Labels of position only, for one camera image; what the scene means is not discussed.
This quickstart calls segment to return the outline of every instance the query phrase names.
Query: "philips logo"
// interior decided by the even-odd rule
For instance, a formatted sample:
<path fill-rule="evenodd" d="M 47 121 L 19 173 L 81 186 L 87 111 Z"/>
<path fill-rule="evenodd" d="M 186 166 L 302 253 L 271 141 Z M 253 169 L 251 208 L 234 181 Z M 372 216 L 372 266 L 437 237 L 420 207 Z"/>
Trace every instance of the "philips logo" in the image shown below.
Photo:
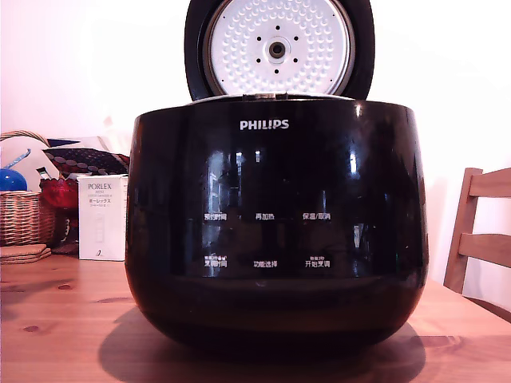
<path fill-rule="evenodd" d="M 241 121 L 240 130 L 275 130 L 289 128 L 289 120 Z"/>

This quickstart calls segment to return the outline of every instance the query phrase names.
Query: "inner lid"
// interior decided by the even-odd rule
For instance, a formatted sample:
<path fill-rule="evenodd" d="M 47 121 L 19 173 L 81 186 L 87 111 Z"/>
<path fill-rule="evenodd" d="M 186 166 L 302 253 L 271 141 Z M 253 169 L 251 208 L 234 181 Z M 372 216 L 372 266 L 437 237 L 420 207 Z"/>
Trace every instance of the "inner lid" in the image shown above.
<path fill-rule="evenodd" d="M 339 0 L 223 0 L 203 49 L 216 95 L 340 94 L 355 63 L 355 34 Z"/>

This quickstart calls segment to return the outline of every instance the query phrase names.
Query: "coffee grinder box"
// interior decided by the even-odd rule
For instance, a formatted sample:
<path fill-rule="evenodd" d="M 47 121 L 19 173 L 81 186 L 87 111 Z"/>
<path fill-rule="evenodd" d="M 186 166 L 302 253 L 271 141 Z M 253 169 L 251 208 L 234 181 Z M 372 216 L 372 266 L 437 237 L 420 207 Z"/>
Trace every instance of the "coffee grinder box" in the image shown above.
<path fill-rule="evenodd" d="M 128 176 L 78 177 L 80 259 L 124 261 Z"/>

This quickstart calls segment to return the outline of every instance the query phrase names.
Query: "blue ball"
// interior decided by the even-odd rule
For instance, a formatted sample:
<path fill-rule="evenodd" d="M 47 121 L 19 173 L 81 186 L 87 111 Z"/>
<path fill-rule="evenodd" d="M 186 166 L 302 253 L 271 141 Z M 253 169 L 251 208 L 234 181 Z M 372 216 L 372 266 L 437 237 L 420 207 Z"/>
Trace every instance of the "blue ball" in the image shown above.
<path fill-rule="evenodd" d="M 26 192 L 25 177 L 11 169 L 0 169 L 0 192 Z"/>

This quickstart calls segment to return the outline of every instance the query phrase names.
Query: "wooden chair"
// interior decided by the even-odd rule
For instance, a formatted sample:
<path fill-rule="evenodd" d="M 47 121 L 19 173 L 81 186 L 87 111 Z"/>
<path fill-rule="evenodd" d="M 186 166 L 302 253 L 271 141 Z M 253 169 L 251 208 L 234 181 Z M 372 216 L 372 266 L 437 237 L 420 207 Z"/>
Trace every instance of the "wooden chair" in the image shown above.
<path fill-rule="evenodd" d="M 481 169 L 465 170 L 444 279 L 444 286 L 459 294 L 463 291 L 469 257 L 511 267 L 511 236 L 473 234 L 479 197 L 511 198 L 511 168 L 486 174 Z M 480 299 L 469 299 L 511 322 L 510 312 Z"/>

